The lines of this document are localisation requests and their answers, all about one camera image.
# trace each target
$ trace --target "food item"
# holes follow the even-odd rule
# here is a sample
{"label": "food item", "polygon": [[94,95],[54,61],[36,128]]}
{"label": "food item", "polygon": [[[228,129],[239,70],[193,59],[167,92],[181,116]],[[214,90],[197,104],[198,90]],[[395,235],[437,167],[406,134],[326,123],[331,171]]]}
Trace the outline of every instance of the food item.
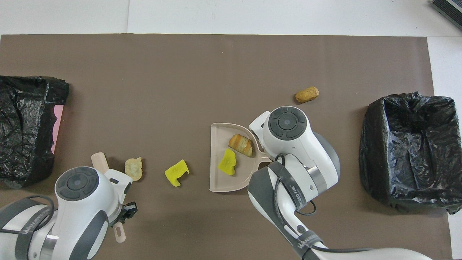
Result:
{"label": "food item", "polygon": [[125,161],[125,174],[132,177],[133,181],[139,180],[143,174],[141,167],[141,157],[136,159],[130,158]]}
{"label": "food item", "polygon": [[226,149],[223,159],[218,164],[218,169],[222,170],[227,175],[234,175],[236,172],[234,167],[236,166],[236,154],[230,149]]}
{"label": "food item", "polygon": [[252,141],[240,134],[233,135],[228,146],[245,156],[252,157]]}
{"label": "food item", "polygon": [[319,91],[316,87],[309,87],[295,94],[295,99],[300,103],[311,101],[319,96]]}
{"label": "food item", "polygon": [[184,173],[189,173],[189,169],[186,162],[181,160],[174,166],[168,168],[165,171],[165,176],[167,176],[167,179],[169,179],[173,186],[178,187],[181,186],[181,183],[177,179],[183,176]]}

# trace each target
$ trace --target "yellow crumpled paper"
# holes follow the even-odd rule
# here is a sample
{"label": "yellow crumpled paper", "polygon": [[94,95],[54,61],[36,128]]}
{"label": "yellow crumpled paper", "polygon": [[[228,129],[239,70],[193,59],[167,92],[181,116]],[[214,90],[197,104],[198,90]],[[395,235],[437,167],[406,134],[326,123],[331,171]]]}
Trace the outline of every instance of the yellow crumpled paper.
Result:
{"label": "yellow crumpled paper", "polygon": [[181,160],[174,166],[168,168],[165,171],[165,176],[167,176],[167,179],[169,179],[173,186],[178,187],[181,186],[181,183],[177,179],[183,176],[184,173],[189,173],[189,169],[186,162]]}
{"label": "yellow crumpled paper", "polygon": [[218,169],[222,170],[227,175],[234,175],[236,171],[234,167],[236,166],[236,154],[230,150],[226,149],[223,159],[221,159],[220,164],[218,164]]}

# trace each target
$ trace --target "gray strap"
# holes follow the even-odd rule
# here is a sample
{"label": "gray strap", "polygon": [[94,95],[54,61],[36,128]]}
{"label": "gray strap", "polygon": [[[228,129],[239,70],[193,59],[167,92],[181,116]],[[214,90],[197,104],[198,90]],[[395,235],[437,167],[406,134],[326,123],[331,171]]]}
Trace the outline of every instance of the gray strap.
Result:
{"label": "gray strap", "polygon": [[308,251],[314,243],[322,242],[322,240],[316,235],[315,232],[308,230],[305,231],[301,236],[298,237],[298,243],[293,245],[293,250],[297,252],[300,258],[303,258],[306,251]]}
{"label": "gray strap", "polygon": [[29,259],[29,246],[36,227],[51,213],[51,207],[44,207],[35,213],[18,233],[14,255],[16,260]]}
{"label": "gray strap", "polygon": [[19,213],[23,212],[24,210],[39,205],[35,200],[24,198],[13,202],[9,205],[0,209],[0,229],[2,229],[8,222],[10,222],[14,217],[19,215]]}
{"label": "gray strap", "polygon": [[282,184],[290,194],[294,205],[297,210],[302,209],[306,206],[306,199],[303,195],[302,189],[289,173],[289,171],[279,162],[275,161],[268,165],[268,167],[276,174],[281,180]]}

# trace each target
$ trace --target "white surface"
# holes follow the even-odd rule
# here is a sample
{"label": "white surface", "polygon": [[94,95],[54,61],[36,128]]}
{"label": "white surface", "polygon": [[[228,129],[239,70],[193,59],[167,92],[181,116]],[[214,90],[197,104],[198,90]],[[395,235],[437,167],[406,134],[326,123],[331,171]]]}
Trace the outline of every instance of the white surface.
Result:
{"label": "white surface", "polygon": [[[462,125],[462,37],[429,37],[428,52],[435,95],[454,99]],[[462,212],[448,215],[448,220],[452,257],[462,259]]]}
{"label": "white surface", "polygon": [[428,0],[130,0],[127,32],[462,36]]}
{"label": "white surface", "polygon": [[[0,35],[124,32],[431,36],[435,94],[462,107],[462,31],[428,0],[0,0]],[[462,259],[462,213],[449,222]]]}

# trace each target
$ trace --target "black plastic bag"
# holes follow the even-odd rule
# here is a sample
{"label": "black plastic bag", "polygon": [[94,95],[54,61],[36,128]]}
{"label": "black plastic bag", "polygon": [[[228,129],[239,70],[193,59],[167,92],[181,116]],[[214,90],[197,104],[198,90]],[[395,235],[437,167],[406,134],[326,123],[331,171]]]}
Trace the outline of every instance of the black plastic bag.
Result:
{"label": "black plastic bag", "polygon": [[0,76],[0,181],[21,188],[50,176],[54,107],[68,93],[56,78]]}
{"label": "black plastic bag", "polygon": [[454,100],[418,92],[369,105],[359,149],[363,187],[399,211],[462,208],[462,148]]}

